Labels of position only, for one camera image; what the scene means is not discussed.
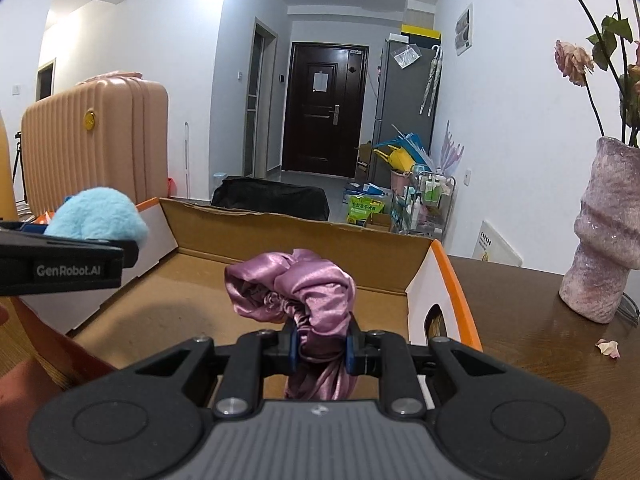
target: yellow object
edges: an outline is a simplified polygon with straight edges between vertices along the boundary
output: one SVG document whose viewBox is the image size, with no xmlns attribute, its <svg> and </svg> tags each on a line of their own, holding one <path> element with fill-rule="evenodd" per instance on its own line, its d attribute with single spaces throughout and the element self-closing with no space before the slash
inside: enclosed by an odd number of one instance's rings
<svg viewBox="0 0 640 480">
<path fill-rule="evenodd" d="M 95 113 L 89 110 L 84 114 L 84 129 L 90 132 L 95 128 Z"/>
<path fill-rule="evenodd" d="M 409 155 L 407 150 L 404 148 L 397 148 L 396 146 L 389 147 L 392 150 L 390 155 L 387 155 L 380 150 L 373 150 L 373 152 L 382 160 L 384 160 L 388 165 L 390 165 L 394 170 L 397 170 L 400 173 L 411 171 L 411 168 L 414 166 L 415 161 L 412 159 L 412 156 Z"/>
<path fill-rule="evenodd" d="M 11 158 L 9 140 L 0 115 L 0 219 L 16 221 L 18 210 L 15 207 L 14 183 L 11 178 Z"/>
<path fill-rule="evenodd" d="M 442 34 L 437 30 L 415 27 L 413 25 L 403 25 L 400 28 L 400 32 L 404 32 L 405 34 L 415 34 L 416 36 L 426 36 L 427 38 L 433 38 L 434 40 L 439 40 L 442 36 Z"/>
</svg>

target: refrigerator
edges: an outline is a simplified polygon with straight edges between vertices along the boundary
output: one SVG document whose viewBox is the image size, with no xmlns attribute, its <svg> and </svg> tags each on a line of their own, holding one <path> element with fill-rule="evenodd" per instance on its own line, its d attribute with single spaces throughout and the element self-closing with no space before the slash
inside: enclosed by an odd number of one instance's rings
<svg viewBox="0 0 640 480">
<path fill-rule="evenodd" d="M 392 126 L 394 124 L 403 133 L 418 134 L 429 152 L 435 116 L 435 105 L 431 117 L 428 116 L 431 93 L 422 115 L 420 115 L 420 106 L 427 88 L 431 61 L 435 58 L 436 51 L 418 47 L 422 57 L 406 68 L 400 68 L 393 53 L 405 45 L 399 41 L 385 43 L 372 142 L 375 146 L 380 142 L 395 139 L 398 133 Z M 388 153 L 389 149 L 382 148 L 382 151 Z M 391 173 L 388 165 L 374 154 L 369 169 L 369 181 L 376 186 L 388 188 L 390 180 Z"/>
</svg>

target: front door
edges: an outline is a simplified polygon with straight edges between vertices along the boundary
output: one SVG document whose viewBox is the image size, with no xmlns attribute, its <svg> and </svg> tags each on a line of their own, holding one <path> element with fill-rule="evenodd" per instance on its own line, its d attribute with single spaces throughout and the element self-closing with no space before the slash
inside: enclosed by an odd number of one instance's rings
<svg viewBox="0 0 640 480">
<path fill-rule="evenodd" d="M 353 177 L 367 47 L 294 43 L 282 169 Z"/>
</svg>

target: pink suitcase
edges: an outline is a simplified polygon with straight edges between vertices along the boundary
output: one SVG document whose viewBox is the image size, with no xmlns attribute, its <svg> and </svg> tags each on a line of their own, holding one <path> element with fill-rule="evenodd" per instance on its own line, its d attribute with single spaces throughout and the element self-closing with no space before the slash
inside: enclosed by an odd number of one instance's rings
<svg viewBox="0 0 640 480">
<path fill-rule="evenodd" d="M 24 179 L 34 215 L 98 186 L 134 203 L 167 196 L 168 95 L 135 75 L 92 78 L 24 113 Z"/>
</svg>

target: pink bucket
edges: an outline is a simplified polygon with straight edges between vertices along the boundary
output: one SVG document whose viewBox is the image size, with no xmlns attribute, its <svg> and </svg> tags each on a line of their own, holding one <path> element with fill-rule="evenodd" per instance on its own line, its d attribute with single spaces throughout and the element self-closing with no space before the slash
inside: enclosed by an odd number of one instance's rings
<svg viewBox="0 0 640 480">
<path fill-rule="evenodd" d="M 391 171 L 391 190 L 396 195 L 404 196 L 404 188 L 409 185 L 409 173 Z"/>
</svg>

